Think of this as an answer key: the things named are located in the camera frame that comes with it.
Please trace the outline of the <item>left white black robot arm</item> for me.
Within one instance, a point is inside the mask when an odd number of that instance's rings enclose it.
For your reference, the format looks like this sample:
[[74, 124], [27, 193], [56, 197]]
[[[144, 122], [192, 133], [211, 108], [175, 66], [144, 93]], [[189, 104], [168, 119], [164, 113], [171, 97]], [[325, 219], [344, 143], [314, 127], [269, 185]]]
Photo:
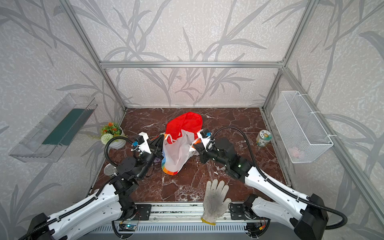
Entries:
[[[131, 144], [134, 153], [121, 163], [109, 156], [110, 145], [124, 140]], [[146, 133], [138, 134], [134, 140], [124, 136], [111, 138], [105, 145], [106, 160], [116, 169], [113, 177], [101, 185], [92, 195], [71, 207], [47, 216], [35, 216], [22, 240], [77, 240], [108, 222], [127, 220], [136, 216], [138, 207], [131, 198], [139, 187], [139, 181], [147, 176], [156, 159], [163, 159], [164, 135], [150, 140]]]

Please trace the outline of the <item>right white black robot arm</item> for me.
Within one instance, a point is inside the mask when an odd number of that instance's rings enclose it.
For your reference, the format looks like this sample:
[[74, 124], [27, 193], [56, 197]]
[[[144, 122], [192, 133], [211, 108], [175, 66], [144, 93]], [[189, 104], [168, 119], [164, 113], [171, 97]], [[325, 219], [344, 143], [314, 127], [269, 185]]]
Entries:
[[291, 228], [301, 240], [320, 240], [326, 230], [329, 217], [325, 210], [307, 204], [310, 201], [319, 206], [324, 201], [316, 194], [307, 196], [280, 183], [263, 171], [257, 170], [250, 161], [239, 156], [228, 139], [219, 139], [212, 147], [206, 147], [206, 140], [198, 140], [194, 148], [199, 152], [201, 162], [213, 160], [225, 166], [225, 172], [246, 186], [255, 188], [268, 196], [249, 197], [246, 211], [249, 218], [265, 217]]

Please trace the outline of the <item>rainbow striped child jacket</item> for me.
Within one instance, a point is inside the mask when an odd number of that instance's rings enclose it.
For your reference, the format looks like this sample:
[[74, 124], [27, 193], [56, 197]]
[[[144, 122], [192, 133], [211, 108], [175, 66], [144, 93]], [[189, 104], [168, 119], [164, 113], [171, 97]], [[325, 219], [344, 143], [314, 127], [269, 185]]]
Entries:
[[167, 124], [163, 141], [164, 173], [171, 176], [178, 174], [191, 157], [199, 154], [194, 144], [199, 141], [198, 132], [202, 126], [202, 116], [193, 112], [185, 113]]

